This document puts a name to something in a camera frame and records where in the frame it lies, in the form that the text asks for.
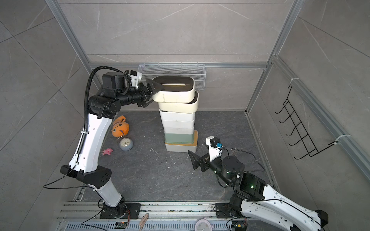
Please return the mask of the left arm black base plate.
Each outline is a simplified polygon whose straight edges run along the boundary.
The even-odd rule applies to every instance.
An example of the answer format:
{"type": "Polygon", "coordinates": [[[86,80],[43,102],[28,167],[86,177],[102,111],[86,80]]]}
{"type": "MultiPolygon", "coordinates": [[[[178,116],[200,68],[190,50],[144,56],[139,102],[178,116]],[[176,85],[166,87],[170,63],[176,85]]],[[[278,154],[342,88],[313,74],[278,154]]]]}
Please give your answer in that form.
{"type": "Polygon", "coordinates": [[[103,204],[100,219],[137,219],[141,209],[140,203],[118,204],[112,208],[103,204]]]}

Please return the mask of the small bamboo lid tissue box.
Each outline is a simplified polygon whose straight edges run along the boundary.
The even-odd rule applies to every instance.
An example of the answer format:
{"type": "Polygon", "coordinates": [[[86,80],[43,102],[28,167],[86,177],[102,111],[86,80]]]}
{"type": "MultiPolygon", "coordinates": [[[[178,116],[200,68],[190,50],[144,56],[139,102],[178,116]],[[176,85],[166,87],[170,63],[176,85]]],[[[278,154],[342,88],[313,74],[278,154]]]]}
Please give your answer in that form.
{"type": "Polygon", "coordinates": [[[194,133],[194,128],[173,128],[173,127],[164,127],[164,132],[168,134],[184,134],[191,135],[194,133]]]}

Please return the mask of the cream box dark lid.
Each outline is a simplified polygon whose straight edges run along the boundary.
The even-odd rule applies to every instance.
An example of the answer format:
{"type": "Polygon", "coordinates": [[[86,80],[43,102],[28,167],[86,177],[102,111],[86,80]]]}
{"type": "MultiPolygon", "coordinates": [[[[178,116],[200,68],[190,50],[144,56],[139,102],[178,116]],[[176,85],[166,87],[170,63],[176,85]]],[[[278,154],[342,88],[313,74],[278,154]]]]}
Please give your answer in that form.
{"type": "Polygon", "coordinates": [[[175,113],[195,113],[198,110],[199,93],[195,91],[194,99],[189,103],[158,103],[159,109],[175,113]]]}
{"type": "Polygon", "coordinates": [[[158,76],[153,82],[163,86],[152,96],[157,103],[189,103],[195,97],[195,81],[191,77],[158,76]]]}

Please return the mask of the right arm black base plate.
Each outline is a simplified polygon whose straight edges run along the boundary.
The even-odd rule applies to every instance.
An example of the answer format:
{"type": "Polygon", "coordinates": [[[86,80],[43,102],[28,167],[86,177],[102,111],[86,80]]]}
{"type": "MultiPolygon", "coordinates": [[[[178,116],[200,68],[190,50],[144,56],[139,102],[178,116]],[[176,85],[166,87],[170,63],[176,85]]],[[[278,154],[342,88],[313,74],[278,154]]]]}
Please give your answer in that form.
{"type": "Polygon", "coordinates": [[[217,218],[234,218],[229,203],[215,203],[214,211],[217,218]]]}

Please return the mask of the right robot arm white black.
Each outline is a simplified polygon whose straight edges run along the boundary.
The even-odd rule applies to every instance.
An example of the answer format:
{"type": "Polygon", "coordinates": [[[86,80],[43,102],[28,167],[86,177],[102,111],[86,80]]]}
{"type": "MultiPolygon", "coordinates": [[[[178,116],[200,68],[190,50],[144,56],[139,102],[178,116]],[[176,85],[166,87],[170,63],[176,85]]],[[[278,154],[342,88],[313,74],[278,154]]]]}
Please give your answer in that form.
{"type": "Polygon", "coordinates": [[[255,218],[286,231],[322,231],[329,223],[323,210],[310,210],[277,192],[264,180],[246,172],[235,156],[202,157],[189,151],[194,169],[211,170],[218,181],[234,191],[228,205],[221,211],[235,218],[255,218]]]}

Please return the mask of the grey lid white tissue box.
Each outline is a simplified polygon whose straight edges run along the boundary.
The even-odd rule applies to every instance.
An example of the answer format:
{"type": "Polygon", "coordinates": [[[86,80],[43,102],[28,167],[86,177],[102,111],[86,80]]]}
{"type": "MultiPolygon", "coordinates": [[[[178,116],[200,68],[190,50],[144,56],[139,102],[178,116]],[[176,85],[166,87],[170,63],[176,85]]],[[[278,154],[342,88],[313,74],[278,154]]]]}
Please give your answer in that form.
{"type": "Polygon", "coordinates": [[[160,116],[165,121],[191,122],[195,120],[195,113],[177,113],[160,110],[160,116]]]}

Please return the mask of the cream box dark lid back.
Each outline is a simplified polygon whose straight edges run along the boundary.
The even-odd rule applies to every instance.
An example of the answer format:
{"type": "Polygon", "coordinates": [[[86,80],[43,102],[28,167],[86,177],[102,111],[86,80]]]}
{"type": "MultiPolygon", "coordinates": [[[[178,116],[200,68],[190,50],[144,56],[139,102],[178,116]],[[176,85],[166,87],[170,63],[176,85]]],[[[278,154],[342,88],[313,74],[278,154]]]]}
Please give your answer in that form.
{"type": "Polygon", "coordinates": [[[189,103],[195,97],[195,81],[191,77],[158,76],[153,82],[163,86],[152,96],[157,103],[189,103]]]}

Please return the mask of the green tissue box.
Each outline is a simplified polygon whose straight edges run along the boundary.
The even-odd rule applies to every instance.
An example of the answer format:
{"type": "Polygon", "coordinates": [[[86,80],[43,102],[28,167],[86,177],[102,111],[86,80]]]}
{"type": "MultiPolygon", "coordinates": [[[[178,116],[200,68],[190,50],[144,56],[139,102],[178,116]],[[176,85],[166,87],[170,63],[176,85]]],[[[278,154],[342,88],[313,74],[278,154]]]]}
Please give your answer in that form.
{"type": "Polygon", "coordinates": [[[191,144],[194,142],[194,134],[165,133],[166,143],[191,144]]]}

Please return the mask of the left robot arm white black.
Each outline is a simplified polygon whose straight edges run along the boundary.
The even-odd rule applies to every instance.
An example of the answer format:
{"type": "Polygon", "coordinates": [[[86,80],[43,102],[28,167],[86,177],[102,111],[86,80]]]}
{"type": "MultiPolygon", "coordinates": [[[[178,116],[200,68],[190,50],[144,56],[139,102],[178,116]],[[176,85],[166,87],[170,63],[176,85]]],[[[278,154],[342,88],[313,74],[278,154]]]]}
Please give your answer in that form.
{"type": "Polygon", "coordinates": [[[122,106],[137,104],[145,108],[164,86],[153,80],[142,83],[136,71],[107,69],[109,72],[102,76],[100,94],[89,95],[92,77],[88,79],[82,135],[73,158],[61,167],[61,173],[96,190],[105,207],[119,210],[124,207],[124,199],[111,181],[112,171],[98,164],[105,136],[122,106]]]}

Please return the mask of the large bamboo lid tissue box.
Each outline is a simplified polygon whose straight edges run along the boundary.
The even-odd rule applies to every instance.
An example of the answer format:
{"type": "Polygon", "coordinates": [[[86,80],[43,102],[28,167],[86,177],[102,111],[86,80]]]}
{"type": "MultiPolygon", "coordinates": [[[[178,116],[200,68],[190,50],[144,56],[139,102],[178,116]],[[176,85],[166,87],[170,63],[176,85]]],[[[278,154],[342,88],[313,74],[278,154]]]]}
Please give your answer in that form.
{"type": "Polygon", "coordinates": [[[187,153],[188,151],[196,152],[198,146],[198,131],[194,130],[194,141],[193,143],[181,144],[181,143],[167,143],[165,146],[168,152],[180,152],[187,153]]]}

